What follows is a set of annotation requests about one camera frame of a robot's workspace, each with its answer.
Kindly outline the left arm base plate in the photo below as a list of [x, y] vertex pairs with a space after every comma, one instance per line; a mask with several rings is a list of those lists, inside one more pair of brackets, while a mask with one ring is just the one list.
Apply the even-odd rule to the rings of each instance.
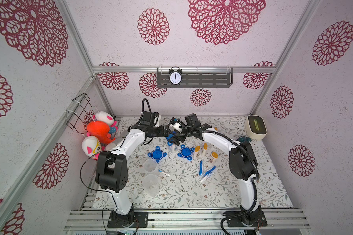
[[127, 215], [112, 212], [108, 219], [108, 228], [147, 228], [148, 212], [130, 211]]

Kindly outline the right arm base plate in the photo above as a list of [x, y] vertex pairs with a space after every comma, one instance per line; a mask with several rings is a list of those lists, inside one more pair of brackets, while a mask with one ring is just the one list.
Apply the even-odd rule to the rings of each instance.
[[229, 218], [227, 225], [229, 227], [267, 227], [268, 222], [263, 211], [255, 210], [243, 216]]

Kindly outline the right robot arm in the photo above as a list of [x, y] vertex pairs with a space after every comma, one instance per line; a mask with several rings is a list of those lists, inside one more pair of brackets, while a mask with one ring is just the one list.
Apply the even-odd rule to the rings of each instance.
[[258, 198], [256, 181], [260, 178], [257, 161], [250, 144], [245, 145], [240, 141], [218, 132], [209, 124], [201, 124], [195, 114], [180, 119], [172, 118], [168, 124], [174, 136], [195, 137], [208, 144], [212, 144], [229, 157], [229, 170], [239, 180], [241, 192], [241, 210], [237, 216], [251, 216], [258, 211]]

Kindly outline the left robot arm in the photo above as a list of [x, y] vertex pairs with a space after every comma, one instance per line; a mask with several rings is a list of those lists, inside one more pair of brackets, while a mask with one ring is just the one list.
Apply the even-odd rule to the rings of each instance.
[[113, 218], [125, 225], [135, 220], [133, 203], [125, 190], [128, 180], [127, 160], [147, 138], [165, 136], [164, 127], [159, 125], [160, 120], [158, 112], [144, 111], [139, 121], [129, 128], [128, 134], [113, 150], [100, 153], [95, 181], [114, 201]]

